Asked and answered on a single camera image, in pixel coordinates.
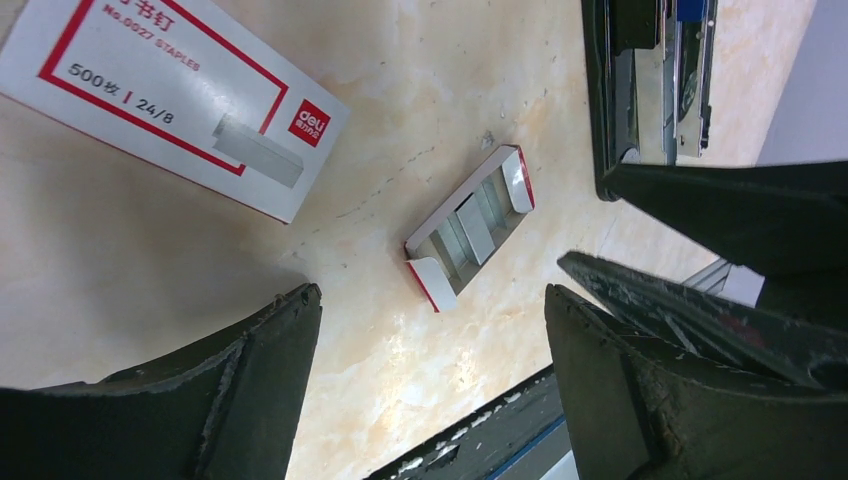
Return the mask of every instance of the red logo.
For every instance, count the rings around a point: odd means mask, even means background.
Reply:
[[[330,116],[322,112],[309,100],[304,100],[297,110],[297,115],[294,116],[289,131],[295,134],[304,142],[318,146],[324,131],[327,130],[327,124],[330,123]]]

